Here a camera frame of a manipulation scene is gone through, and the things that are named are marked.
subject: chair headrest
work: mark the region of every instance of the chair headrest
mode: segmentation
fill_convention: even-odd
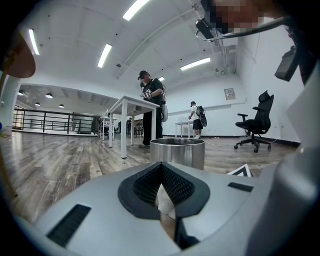
[[[259,102],[265,102],[268,99],[270,99],[270,95],[268,94],[268,90],[266,90],[264,93],[262,93],[259,96]]]

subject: black cap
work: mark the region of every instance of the black cap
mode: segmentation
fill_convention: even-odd
[[[145,70],[142,70],[142,71],[140,72],[140,74],[139,74],[138,80],[139,80],[139,79],[144,79],[144,78],[145,78],[145,74],[148,74],[148,72],[145,71]]]

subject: chair base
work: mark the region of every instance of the chair base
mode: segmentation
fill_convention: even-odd
[[[255,149],[253,150],[255,153],[258,153],[259,147],[260,147],[260,143],[261,144],[267,144],[268,145],[268,150],[269,151],[271,150],[271,143],[268,142],[268,141],[259,139],[259,138],[255,138],[255,134],[254,133],[252,133],[251,138],[245,139],[245,140],[242,140],[242,141],[238,142],[234,146],[234,149],[237,150],[238,149],[238,145],[242,146],[243,144],[247,144],[247,143],[251,143],[252,145],[255,146]]]

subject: shoe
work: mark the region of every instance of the shoe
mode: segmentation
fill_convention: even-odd
[[[147,147],[150,147],[150,145],[145,145],[145,144],[143,144],[143,143],[141,143],[141,144],[139,145],[139,148],[147,148]]]

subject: chair seat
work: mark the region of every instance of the chair seat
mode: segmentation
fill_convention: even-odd
[[[236,122],[235,125],[247,130],[261,130],[261,122],[254,119],[248,119],[243,122]]]

